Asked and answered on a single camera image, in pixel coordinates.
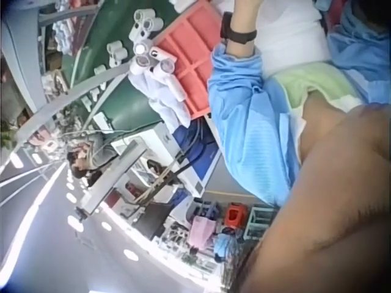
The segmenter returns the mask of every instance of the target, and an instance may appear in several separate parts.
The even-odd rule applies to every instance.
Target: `black watch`
[[[232,12],[224,12],[222,16],[220,38],[228,39],[239,44],[246,44],[255,40],[257,37],[257,31],[240,33],[231,29]]]

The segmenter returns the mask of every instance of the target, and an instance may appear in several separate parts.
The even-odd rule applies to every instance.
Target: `paper roll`
[[[149,9],[137,9],[134,12],[133,18],[136,23],[141,23],[146,18],[154,18],[156,16],[156,12],[149,8]]]
[[[128,50],[126,50],[125,48],[120,48],[118,50],[115,50],[112,53],[112,56],[116,61],[122,61],[123,59],[126,59],[128,57]]]
[[[136,41],[136,39],[138,38],[138,36],[140,35],[141,31],[142,31],[141,24],[134,23],[132,30],[130,31],[129,36],[128,36],[129,40],[131,40],[134,43]]]
[[[157,18],[146,18],[142,21],[142,28],[146,32],[157,32],[160,31],[164,26],[164,21]]]
[[[108,43],[106,45],[106,50],[108,51],[109,54],[112,54],[115,50],[118,50],[122,48],[122,42],[120,40],[114,41],[112,43]]]
[[[98,67],[93,69],[93,72],[95,73],[95,75],[98,75],[98,74],[100,74],[100,73],[102,73],[104,71],[106,71],[106,66],[104,64],[99,65]],[[101,83],[99,85],[100,89],[106,90],[106,84],[107,84],[107,82]]]
[[[99,65],[98,67],[93,69],[93,72],[95,73],[95,75],[98,75],[104,71],[106,71],[106,66],[104,64]]]
[[[133,46],[133,52],[135,55],[145,55],[148,54],[153,46],[153,41],[149,38],[146,38],[145,40],[141,40],[134,44]]]
[[[165,52],[164,50],[162,50],[156,46],[153,46],[151,48],[151,50],[149,51],[149,55],[151,57],[155,58],[157,61],[162,61],[164,59],[171,59],[175,63],[178,60],[178,58],[175,57],[174,55],[172,55],[168,52]]]
[[[160,61],[157,66],[153,67],[153,75],[158,79],[164,79],[172,75],[175,71],[175,64],[171,59]]]
[[[184,88],[175,75],[166,77],[164,82],[167,84],[170,91],[174,94],[174,97],[176,97],[179,102],[183,102],[188,97],[188,94],[185,92]]]
[[[120,65],[121,65],[121,61],[120,60],[115,60],[112,57],[109,58],[109,66],[110,66],[110,68],[114,68],[114,67],[117,67],[117,66],[120,66]]]
[[[150,68],[151,62],[147,56],[134,56],[130,62],[129,70],[134,75],[140,75]]]
[[[97,102],[98,101],[98,96],[100,94],[100,90],[98,87],[95,87],[94,89],[90,90],[90,94],[92,96],[92,100],[94,102]]]

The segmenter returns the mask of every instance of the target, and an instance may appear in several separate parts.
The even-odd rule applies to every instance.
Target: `red tray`
[[[175,75],[188,94],[191,118],[210,113],[206,82],[212,72],[211,52],[220,42],[221,16],[198,0],[154,38],[157,47],[178,57]]]

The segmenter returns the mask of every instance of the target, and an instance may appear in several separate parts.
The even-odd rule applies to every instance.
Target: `vendor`
[[[111,162],[118,154],[109,143],[103,142],[101,133],[79,139],[77,147],[67,154],[75,178],[85,177],[88,171],[97,170]]]

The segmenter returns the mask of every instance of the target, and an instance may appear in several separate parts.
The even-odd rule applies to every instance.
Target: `green fabric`
[[[283,85],[292,109],[302,106],[308,92],[313,90],[321,92],[328,101],[357,96],[343,73],[326,63],[300,65],[274,77]]]
[[[109,68],[106,45],[121,40],[133,56],[133,43],[128,35],[134,24],[133,14],[137,9],[154,8],[156,16],[164,20],[164,29],[178,14],[166,0],[106,0],[90,30],[85,48],[77,65],[75,84],[94,75],[93,69],[101,64]],[[68,83],[74,67],[74,57],[64,56],[62,69]],[[103,111],[114,129],[133,130],[144,125],[161,121],[160,116],[148,105],[146,97],[137,91],[126,78],[102,105]]]

